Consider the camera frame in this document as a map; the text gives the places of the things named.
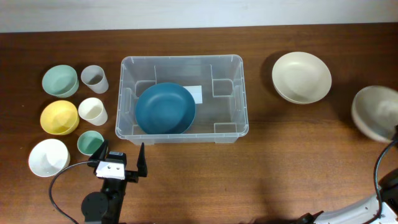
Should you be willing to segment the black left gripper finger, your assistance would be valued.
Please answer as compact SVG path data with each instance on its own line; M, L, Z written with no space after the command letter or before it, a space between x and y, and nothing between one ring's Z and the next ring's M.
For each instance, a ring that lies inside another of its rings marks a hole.
M137 173L139 177L147 177L148 170L145 157L145 144L142 143L137 160Z
M108 140L104 140L100 147L88 159L89 167L97 167L101 161L105 160L108 153Z

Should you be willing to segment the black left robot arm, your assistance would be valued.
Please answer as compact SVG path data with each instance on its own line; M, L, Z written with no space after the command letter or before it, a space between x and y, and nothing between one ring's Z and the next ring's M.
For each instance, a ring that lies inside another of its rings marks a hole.
M99 192L88 194L81 203L85 223L118 223L127 183L137 183L140 177L147 177L144 144L140 147L136 171L127 170L127 155L110 151L108 144L105 140L88 160L103 185Z

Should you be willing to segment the beige plate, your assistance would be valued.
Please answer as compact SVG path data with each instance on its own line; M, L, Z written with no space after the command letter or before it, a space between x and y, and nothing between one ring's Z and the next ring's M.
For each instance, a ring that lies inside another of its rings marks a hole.
M272 68L272 82L285 100L305 105L320 101L331 89L331 72L325 62L306 52L281 56Z
M361 89L353 99L351 116L365 136L390 143L397 126L397 90L379 85Z

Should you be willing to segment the blue plate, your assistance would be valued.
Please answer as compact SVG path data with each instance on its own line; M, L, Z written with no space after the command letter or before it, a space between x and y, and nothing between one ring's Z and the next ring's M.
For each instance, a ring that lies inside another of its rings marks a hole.
M192 94L176 83L159 83L139 97L135 118L146 134L182 134L196 116Z

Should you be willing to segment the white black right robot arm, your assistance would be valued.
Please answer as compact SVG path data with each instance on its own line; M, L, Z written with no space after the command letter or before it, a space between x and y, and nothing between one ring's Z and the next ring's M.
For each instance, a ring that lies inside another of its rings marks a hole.
M397 224L397 169L385 175L380 181L382 214L372 223ZM298 224L359 224L376 215L378 202L375 195L360 200L340 210L320 211L314 215L306 213L294 223Z

